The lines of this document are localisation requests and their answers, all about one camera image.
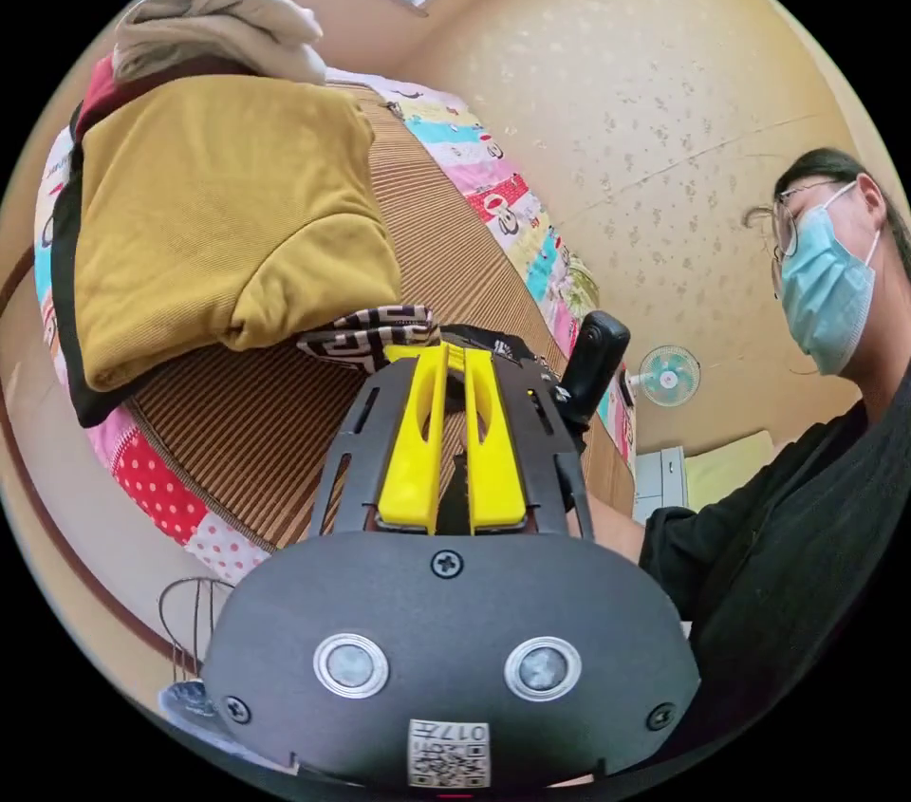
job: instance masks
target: blue surgical mask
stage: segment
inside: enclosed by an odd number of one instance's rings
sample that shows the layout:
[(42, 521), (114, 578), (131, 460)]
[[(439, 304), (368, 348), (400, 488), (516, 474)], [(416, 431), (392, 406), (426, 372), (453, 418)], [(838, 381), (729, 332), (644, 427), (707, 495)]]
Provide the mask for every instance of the blue surgical mask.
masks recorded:
[(825, 204), (801, 217), (796, 251), (781, 267), (781, 301), (790, 335), (821, 375), (838, 375), (848, 364), (861, 341), (873, 300), (876, 273), (870, 259), (880, 233), (866, 260), (861, 261), (838, 241), (828, 215), (832, 201), (854, 184), (839, 189)]

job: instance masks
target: sticker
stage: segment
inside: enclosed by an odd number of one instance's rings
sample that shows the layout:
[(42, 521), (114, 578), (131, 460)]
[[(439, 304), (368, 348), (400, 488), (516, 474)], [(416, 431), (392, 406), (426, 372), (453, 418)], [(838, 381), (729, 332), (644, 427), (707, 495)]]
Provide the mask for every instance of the sticker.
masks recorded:
[(430, 789), (486, 789), (491, 785), (487, 723), (408, 723), (408, 784)]

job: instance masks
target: white cabinet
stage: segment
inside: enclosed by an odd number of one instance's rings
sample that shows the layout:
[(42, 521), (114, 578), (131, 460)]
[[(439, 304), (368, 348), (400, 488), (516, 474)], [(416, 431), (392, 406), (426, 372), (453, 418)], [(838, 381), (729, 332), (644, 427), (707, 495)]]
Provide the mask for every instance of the white cabinet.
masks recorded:
[(685, 508), (686, 470), (682, 448), (665, 448), (636, 457), (636, 497), (633, 520), (644, 524), (658, 508)]

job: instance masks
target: striped mat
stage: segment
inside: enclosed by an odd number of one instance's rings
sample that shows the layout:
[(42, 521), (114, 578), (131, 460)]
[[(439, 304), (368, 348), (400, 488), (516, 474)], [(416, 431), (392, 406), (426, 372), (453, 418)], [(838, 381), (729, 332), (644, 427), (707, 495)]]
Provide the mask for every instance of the striped mat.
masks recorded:
[[(565, 360), (523, 280), (421, 143), (362, 86), (340, 85), (376, 131), (371, 171), (402, 269), (406, 303), (441, 324), (518, 334), (551, 367)], [(305, 356), (293, 343), (234, 353), (199, 350), (166, 367), (132, 401), (140, 429), (191, 492), (265, 550), (307, 532), (326, 449), (363, 373)], [(460, 450), (462, 415), (447, 419), (442, 482)], [(600, 420), (585, 454), (594, 491), (622, 510), (628, 470)]]

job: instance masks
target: white cloth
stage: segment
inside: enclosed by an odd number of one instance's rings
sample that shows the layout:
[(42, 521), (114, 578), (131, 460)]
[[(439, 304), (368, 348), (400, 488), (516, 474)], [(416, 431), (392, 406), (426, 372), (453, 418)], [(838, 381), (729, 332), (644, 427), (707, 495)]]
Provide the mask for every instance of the white cloth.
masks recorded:
[(264, 77), (325, 84), (312, 48), (322, 37), (313, 11), (291, 0), (141, 0), (114, 30), (114, 79), (219, 55)]

